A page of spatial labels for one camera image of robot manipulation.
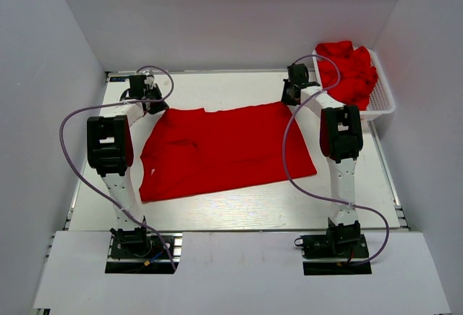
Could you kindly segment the red t shirt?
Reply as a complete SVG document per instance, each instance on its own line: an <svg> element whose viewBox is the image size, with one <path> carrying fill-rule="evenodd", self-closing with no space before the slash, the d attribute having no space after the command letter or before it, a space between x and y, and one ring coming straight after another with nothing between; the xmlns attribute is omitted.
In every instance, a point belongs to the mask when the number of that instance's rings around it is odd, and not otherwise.
<svg viewBox="0 0 463 315"><path fill-rule="evenodd" d="M207 112L169 109L140 159L143 203L316 175L305 140L281 102Z"/></svg>

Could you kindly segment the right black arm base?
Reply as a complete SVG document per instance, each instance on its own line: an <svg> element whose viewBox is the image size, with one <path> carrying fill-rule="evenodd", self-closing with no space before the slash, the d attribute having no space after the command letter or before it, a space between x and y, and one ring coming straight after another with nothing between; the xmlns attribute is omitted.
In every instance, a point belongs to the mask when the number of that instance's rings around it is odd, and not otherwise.
<svg viewBox="0 0 463 315"><path fill-rule="evenodd" d="M328 223L326 232L301 235L294 245L302 250L305 276L349 276L372 273L368 246L360 223Z"/></svg>

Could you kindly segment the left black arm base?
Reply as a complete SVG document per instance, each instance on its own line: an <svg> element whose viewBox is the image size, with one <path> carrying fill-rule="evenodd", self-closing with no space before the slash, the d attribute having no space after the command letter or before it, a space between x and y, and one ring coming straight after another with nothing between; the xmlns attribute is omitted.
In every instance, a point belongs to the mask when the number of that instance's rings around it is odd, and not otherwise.
<svg viewBox="0 0 463 315"><path fill-rule="evenodd" d="M182 252L180 233L158 237L144 227L110 229L107 274L173 274Z"/></svg>

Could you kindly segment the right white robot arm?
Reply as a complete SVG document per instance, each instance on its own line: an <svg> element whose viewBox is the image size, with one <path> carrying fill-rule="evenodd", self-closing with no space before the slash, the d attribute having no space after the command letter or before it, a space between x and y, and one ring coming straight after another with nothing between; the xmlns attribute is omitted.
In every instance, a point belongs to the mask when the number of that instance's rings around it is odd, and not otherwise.
<svg viewBox="0 0 463 315"><path fill-rule="evenodd" d="M303 101L320 118L320 150L326 157L331 181L331 214L328 224L349 226L358 222L354 207L354 173L363 147L360 111L355 105L343 104L331 97L317 83L309 80L303 63L287 67L281 101L302 106Z"/></svg>

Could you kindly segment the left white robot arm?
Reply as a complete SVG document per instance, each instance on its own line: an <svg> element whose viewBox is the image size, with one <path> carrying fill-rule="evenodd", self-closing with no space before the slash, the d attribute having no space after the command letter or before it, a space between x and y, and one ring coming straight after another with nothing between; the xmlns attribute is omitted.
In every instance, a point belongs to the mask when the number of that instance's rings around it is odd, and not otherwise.
<svg viewBox="0 0 463 315"><path fill-rule="evenodd" d="M169 109L154 72L154 66L144 66L128 77L129 88L119 103L110 106L103 115L87 120L88 164L103 180L113 205L117 227L133 230L145 222L135 198L130 168L135 158L130 127L147 114Z"/></svg>

